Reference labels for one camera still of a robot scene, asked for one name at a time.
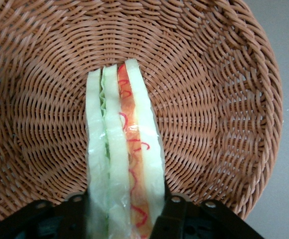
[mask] plastic-wrapped sandwich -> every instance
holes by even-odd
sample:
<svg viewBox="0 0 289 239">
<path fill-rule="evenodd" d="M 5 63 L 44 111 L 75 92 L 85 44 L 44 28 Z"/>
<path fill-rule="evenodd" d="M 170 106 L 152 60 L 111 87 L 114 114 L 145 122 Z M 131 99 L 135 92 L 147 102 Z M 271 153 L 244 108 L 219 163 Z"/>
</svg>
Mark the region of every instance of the plastic-wrapped sandwich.
<svg viewBox="0 0 289 239">
<path fill-rule="evenodd" d="M 135 59 L 87 79 L 91 238 L 148 238 L 164 206 L 164 152 Z"/>
</svg>

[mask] gray floor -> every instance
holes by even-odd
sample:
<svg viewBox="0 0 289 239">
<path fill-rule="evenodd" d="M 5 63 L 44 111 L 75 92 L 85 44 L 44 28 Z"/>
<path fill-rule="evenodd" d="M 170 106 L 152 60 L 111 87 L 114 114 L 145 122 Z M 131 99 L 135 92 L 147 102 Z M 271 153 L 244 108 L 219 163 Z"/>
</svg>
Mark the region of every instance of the gray floor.
<svg viewBox="0 0 289 239">
<path fill-rule="evenodd" d="M 289 239 L 289 0 L 244 0 L 266 31 L 280 67 L 284 124 L 278 160 L 246 220 L 266 239 Z"/>
</svg>

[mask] red sauce squiggle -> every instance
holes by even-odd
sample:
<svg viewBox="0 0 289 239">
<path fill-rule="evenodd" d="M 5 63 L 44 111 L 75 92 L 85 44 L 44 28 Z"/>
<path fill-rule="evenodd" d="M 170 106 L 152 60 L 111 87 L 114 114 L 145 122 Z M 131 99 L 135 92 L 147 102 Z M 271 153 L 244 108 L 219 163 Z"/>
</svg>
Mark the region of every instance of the red sauce squiggle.
<svg viewBox="0 0 289 239">
<path fill-rule="evenodd" d="M 120 87 L 121 87 L 121 86 L 124 86 L 124 85 L 126 85 L 126 84 L 128 84 L 128 83 L 129 83 L 128 80 L 119 80 L 119 81 L 118 81 L 118 84 L 120 85 Z"/>
<path fill-rule="evenodd" d="M 133 139 L 128 139 L 128 142 L 140 142 L 141 140 L 133 138 Z"/>
<path fill-rule="evenodd" d="M 124 125 L 123 125 L 123 130 L 126 130 L 126 128 L 128 127 L 128 117 L 126 116 L 125 113 L 121 113 L 119 112 L 119 115 L 124 117 Z"/>
<path fill-rule="evenodd" d="M 149 149 L 150 149 L 150 145 L 149 145 L 148 143 L 141 142 L 141 144 L 144 144 L 144 145 L 147 146 L 146 150 L 149 150 Z M 142 149 L 142 148 L 137 148 L 137 149 L 133 150 L 133 152 L 137 152 L 137 151 L 139 151 L 139 150 L 141 150 L 141 149 Z"/>
<path fill-rule="evenodd" d="M 140 226 L 144 225 L 146 223 L 146 221 L 148 220 L 148 215 L 141 210 L 140 208 L 131 205 L 131 209 L 135 210 L 136 212 L 138 212 L 141 216 L 142 216 L 142 221 L 140 221 L 139 223 L 136 224 L 136 227 L 139 228 Z"/>
<path fill-rule="evenodd" d="M 121 94 L 121 95 L 127 94 L 127 95 L 125 95 L 125 96 L 122 96 L 122 99 L 125 99 L 125 98 L 128 98 L 128 97 L 132 96 L 132 92 L 131 92 L 131 91 L 121 91 L 120 94 Z"/>
</svg>

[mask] brown wicker weave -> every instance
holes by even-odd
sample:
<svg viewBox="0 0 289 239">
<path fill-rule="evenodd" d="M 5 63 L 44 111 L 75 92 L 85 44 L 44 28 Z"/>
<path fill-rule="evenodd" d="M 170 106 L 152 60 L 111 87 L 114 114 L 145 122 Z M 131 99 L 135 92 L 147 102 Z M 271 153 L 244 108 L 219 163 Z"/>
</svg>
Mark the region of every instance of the brown wicker weave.
<svg viewBox="0 0 289 239">
<path fill-rule="evenodd" d="M 137 58 L 173 191 L 245 218 L 275 164 L 281 81 L 241 0 L 0 0 L 0 220 L 86 189 L 87 72 Z"/>
</svg>

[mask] wicker basket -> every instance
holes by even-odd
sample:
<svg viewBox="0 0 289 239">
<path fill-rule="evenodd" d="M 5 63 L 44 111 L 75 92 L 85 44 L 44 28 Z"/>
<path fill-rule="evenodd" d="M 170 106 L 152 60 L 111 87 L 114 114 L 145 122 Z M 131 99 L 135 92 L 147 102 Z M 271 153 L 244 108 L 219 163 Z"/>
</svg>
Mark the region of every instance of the wicker basket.
<svg viewBox="0 0 289 239">
<path fill-rule="evenodd" d="M 87 72 L 137 58 L 172 191 L 245 218 L 275 164 L 281 81 L 241 0 L 0 0 L 0 220 L 86 189 Z"/>
</svg>

